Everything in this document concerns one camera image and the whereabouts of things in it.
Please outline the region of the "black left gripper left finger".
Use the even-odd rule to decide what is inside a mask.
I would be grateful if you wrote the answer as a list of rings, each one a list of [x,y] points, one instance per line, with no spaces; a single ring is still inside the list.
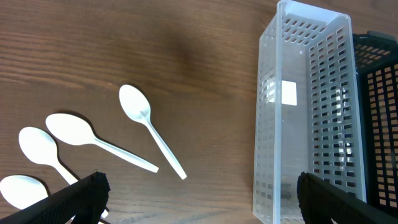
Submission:
[[[1,219],[1,223],[98,223],[109,199],[106,174],[94,172],[78,182]]]

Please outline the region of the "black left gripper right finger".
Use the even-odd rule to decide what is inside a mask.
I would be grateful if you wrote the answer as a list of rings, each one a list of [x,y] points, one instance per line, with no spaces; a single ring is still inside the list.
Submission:
[[[306,224],[397,224],[396,217],[308,172],[298,177],[297,198]]]

